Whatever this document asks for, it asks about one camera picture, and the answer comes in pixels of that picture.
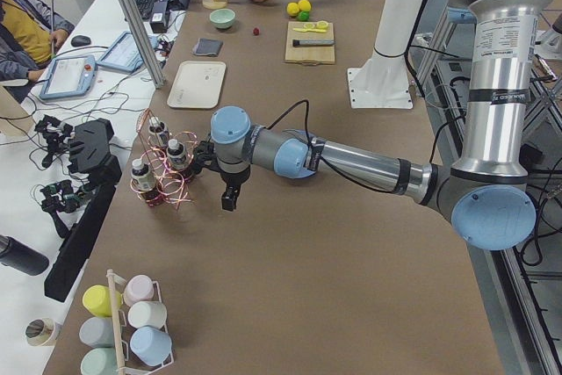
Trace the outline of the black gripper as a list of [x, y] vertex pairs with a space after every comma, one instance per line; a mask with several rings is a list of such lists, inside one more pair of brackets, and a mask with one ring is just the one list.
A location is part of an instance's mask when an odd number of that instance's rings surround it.
[[250, 177], [250, 166], [246, 162], [235, 164], [222, 162], [215, 152], [213, 142], [200, 141], [193, 149], [191, 169], [195, 175], [198, 175], [203, 169], [219, 173], [227, 186], [221, 196], [221, 207], [229, 212], [236, 209], [241, 186]]

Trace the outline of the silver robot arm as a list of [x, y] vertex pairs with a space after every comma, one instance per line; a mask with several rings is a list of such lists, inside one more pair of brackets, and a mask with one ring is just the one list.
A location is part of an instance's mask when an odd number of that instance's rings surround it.
[[520, 164], [523, 122], [539, 13], [552, 0], [451, 0], [475, 17], [469, 97], [461, 156], [450, 166], [418, 165], [311, 137], [307, 130], [275, 133], [239, 107], [211, 119], [211, 139], [198, 160], [220, 173], [225, 210], [258, 165], [287, 178], [320, 166], [368, 190], [407, 195], [439, 212], [472, 246], [502, 250], [525, 240], [537, 222]]

